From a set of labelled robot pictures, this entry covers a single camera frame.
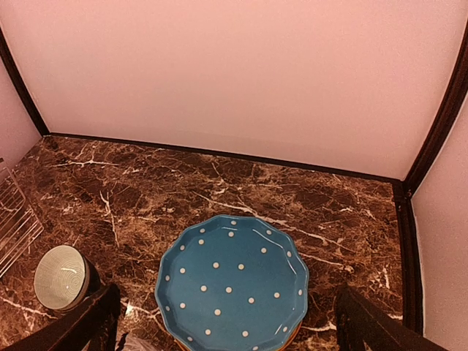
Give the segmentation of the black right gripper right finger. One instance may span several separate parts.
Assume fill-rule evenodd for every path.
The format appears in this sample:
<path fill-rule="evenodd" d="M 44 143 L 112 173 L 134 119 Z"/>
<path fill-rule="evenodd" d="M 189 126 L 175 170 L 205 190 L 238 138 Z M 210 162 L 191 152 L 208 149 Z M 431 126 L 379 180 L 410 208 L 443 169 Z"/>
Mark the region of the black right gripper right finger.
<path fill-rule="evenodd" d="M 434 342 L 397 323 L 348 285 L 339 288 L 335 304 L 340 350 L 442 350 Z"/>

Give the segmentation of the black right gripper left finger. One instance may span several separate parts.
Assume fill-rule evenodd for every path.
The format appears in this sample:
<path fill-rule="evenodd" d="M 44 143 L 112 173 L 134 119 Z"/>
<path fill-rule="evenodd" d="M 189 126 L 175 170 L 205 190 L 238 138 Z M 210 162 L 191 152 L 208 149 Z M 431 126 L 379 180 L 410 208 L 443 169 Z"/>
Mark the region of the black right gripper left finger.
<path fill-rule="evenodd" d="M 121 313 L 120 289 L 101 287 L 61 319 L 6 350 L 114 350 Z"/>

